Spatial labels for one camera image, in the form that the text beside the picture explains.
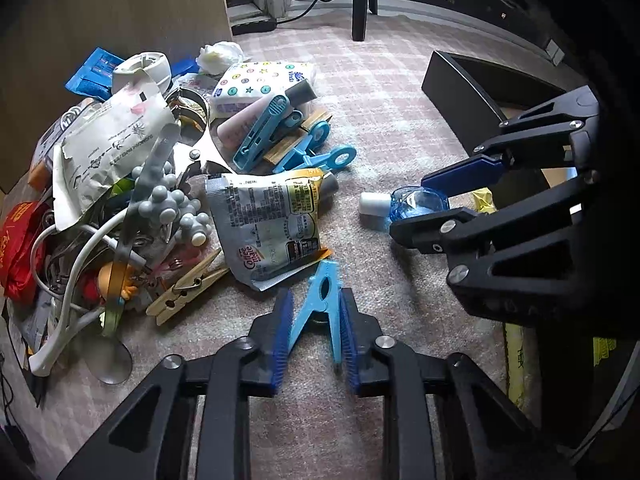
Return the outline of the light blue clothespin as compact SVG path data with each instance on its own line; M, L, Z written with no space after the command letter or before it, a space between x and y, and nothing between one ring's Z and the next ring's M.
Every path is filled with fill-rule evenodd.
M338 264L332 260L319 262L316 274L309 278L308 294L293 322L288 337L288 351L292 351L307 322L314 314L324 314L329 323L333 361L342 364L341 299L342 282L338 278Z

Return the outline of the small blue liquid bottle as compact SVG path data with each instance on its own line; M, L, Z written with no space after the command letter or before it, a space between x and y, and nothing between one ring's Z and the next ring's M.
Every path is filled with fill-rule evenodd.
M387 232L396 221L437 214L449 208L445 195L418 185L403 186L390 193L362 192L358 211L365 228Z

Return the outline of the yellow shuttlecock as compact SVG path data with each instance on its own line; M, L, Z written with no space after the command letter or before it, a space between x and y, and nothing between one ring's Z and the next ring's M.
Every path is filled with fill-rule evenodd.
M612 351L617 347L615 339L594 338L593 339L593 366L598 366L601 361L608 359Z

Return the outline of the snack packet white yellow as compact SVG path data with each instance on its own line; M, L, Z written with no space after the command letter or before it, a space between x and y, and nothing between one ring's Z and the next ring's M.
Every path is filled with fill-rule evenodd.
M317 168L220 174L205 182L207 203L233 276L263 292L331 255L319 232Z

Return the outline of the grey ball massager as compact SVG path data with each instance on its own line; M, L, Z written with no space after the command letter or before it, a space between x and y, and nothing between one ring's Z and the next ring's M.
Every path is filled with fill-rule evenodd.
M137 213L154 228L175 230L177 243L204 247L213 232L213 220L202 211L201 202L180 190L177 183L174 167L165 162L160 182L140 200Z

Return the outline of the white torn mailer pouch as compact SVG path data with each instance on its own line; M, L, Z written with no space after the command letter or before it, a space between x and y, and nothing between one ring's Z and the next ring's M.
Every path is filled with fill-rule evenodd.
M64 231L120 179L148 158L174 115L153 79L144 76L74 120L53 148L54 222Z

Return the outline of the red fabric bag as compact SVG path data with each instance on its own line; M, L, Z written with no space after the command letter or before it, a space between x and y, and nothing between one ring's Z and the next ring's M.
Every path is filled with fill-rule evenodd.
M9 212L1 228L1 285L4 296L21 306L30 306L36 296L30 253L42 232L42 218L49 210L46 203L18 203Z

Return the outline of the yellow long wrapper stick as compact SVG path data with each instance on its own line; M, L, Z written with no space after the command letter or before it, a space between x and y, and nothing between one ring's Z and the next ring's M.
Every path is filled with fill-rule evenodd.
M497 211L489 188L479 188L472 192L474 207L481 214ZM509 399L518 407L525 406L524 328L519 325L503 324L504 348L506 348L506 388Z

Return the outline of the black storage tray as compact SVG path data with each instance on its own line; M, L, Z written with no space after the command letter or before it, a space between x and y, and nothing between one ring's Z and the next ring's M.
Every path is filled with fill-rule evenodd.
M563 91L537 77L460 54L435 52L422 90L468 157L506 167L489 187L499 208L546 190L545 169L584 166L599 104L589 87Z

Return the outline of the wooden clothespin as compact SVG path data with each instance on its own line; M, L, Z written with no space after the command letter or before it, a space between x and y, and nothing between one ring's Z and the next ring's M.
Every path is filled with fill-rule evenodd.
M145 315L154 318L157 326L163 325L228 272L222 249L216 248L156 298Z

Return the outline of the large teal clothespin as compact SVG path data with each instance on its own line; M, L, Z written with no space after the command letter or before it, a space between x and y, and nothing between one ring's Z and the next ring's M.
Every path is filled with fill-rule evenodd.
M284 94L274 96L236 150L232 158L235 167L241 172L252 171L286 134L302 124L303 119L304 114L292 108Z

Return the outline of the black power strip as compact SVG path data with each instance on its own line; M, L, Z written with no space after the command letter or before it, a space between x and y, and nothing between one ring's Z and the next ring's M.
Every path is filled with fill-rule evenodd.
M271 16L258 16L254 20L235 23L231 26L232 35L243 36L247 34L261 34L262 32L272 32L278 26L278 22Z

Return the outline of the crumpled white tissue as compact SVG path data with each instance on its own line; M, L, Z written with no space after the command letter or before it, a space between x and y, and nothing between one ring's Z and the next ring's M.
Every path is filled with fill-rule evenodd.
M219 41L201 47L195 63L198 70L210 76L223 74L229 67L245 61L242 48L232 41Z

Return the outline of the white round tape dispenser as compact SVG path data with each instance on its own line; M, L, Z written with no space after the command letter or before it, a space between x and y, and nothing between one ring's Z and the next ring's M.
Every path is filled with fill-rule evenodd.
M165 93L171 85L168 57L162 52L141 52L117 65L112 73L112 93L122 90L139 74L145 73Z

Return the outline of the blue foil pouch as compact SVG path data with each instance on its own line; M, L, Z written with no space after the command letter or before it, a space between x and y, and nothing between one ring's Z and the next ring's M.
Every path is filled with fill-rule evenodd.
M112 96L113 72L122 62L119 56L96 48L66 82L65 89L104 102Z

